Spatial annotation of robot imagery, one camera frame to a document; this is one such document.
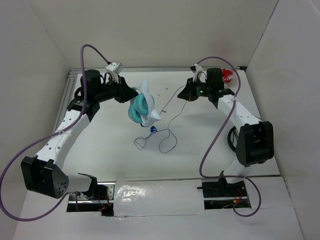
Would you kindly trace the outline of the teal white cat-ear headphones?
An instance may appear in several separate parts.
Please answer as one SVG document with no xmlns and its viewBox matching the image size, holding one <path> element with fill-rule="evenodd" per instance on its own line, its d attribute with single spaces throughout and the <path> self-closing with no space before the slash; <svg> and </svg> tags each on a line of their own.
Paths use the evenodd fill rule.
<svg viewBox="0 0 320 240">
<path fill-rule="evenodd" d="M 149 83 L 144 79 L 142 83 L 133 87 L 138 95 L 130 100 L 128 117 L 142 127 L 150 127 L 161 120 L 160 114 L 155 108 L 155 99 L 149 92 Z"/>
</svg>

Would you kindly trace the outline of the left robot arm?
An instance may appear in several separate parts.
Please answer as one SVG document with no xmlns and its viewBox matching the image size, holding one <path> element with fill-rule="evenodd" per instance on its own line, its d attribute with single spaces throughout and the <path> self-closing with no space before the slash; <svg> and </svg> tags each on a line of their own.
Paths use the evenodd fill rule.
<svg viewBox="0 0 320 240">
<path fill-rule="evenodd" d="M 35 156 L 23 158 L 20 166 L 26 189 L 55 199 L 67 192 L 81 193 L 88 200 L 97 197 L 96 177 L 86 173 L 66 175 L 62 171 L 64 162 L 81 132 L 99 111 L 100 103 L 112 99 L 125 103 L 137 95 L 122 76 L 114 81 L 98 70 L 86 70 L 54 134 Z"/>
</svg>

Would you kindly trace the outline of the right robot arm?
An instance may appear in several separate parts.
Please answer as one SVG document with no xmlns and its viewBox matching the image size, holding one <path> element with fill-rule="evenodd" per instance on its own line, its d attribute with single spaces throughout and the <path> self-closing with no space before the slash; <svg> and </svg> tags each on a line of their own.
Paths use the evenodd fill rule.
<svg viewBox="0 0 320 240">
<path fill-rule="evenodd" d="M 185 88 L 178 94 L 179 99 L 189 102 L 206 97 L 226 115 L 238 131 L 235 146 L 235 160 L 219 175 L 218 190 L 223 196 L 230 196 L 236 184 L 243 181 L 249 168 L 263 164 L 274 157 L 274 130 L 269 121 L 262 121 L 251 114 L 237 99 L 236 94 L 225 88 L 223 71 L 209 68 L 205 81 L 200 80 L 203 68 L 198 64 L 191 66 L 194 76 L 188 78 Z"/>
</svg>

